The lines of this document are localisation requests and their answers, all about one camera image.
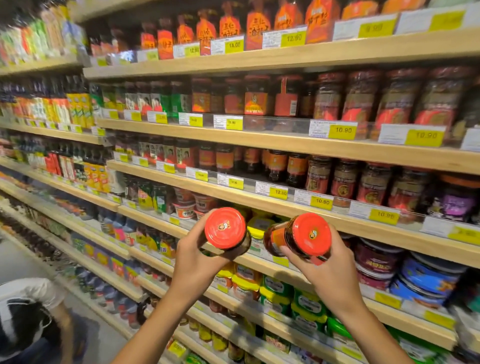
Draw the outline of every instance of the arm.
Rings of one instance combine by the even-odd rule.
[[[222,267],[243,253],[242,248],[213,257],[200,252],[199,248],[206,241],[205,222],[212,211],[180,239],[167,294],[111,364],[156,364],[181,317],[203,295]]]
[[[413,364],[413,360],[368,310],[360,292],[353,253],[331,225],[330,231],[331,256],[320,266],[300,258],[286,247],[280,249],[345,325],[370,364]]]

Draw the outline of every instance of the red jar lid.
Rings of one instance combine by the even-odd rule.
[[[332,245],[332,233],[323,217],[307,212],[298,216],[292,226],[293,239],[305,254],[325,255]]]
[[[212,212],[205,223],[207,240],[218,249],[231,249],[245,236],[247,224],[236,209],[222,207]]]

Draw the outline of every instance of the hand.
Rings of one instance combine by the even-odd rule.
[[[300,258],[285,246],[280,250],[312,283],[315,292],[335,316],[343,320],[365,309],[360,292],[353,252],[348,249],[336,229],[332,233],[330,258],[319,266]]]
[[[206,243],[205,223],[215,210],[206,213],[187,236],[178,242],[175,269],[168,292],[175,292],[179,299],[186,300],[185,303],[189,305],[194,304],[203,295],[215,275],[226,264],[245,251],[240,246],[217,256],[206,256],[200,252],[199,248]]]

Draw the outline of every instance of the person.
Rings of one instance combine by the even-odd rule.
[[[83,355],[85,330],[75,324],[64,299],[63,290],[49,279],[0,285],[1,364],[44,364],[58,356],[60,364],[72,364]]]
[[[205,222],[212,211],[205,214],[178,242],[170,288],[150,318],[111,364],[156,364],[182,316],[203,295],[221,268],[243,253],[241,247],[213,257],[200,252],[199,248],[205,243]],[[330,230],[331,256],[319,266],[303,260],[288,248],[281,247],[281,250],[346,326],[370,364],[413,364],[382,323],[368,310],[360,292],[353,253],[332,225]]]

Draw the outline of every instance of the floor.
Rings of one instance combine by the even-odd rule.
[[[13,279],[45,277],[45,271],[30,257],[8,241],[0,243],[0,284]],[[109,364],[126,343],[126,339],[100,317],[69,294],[66,305],[88,324],[88,348],[82,364]]]

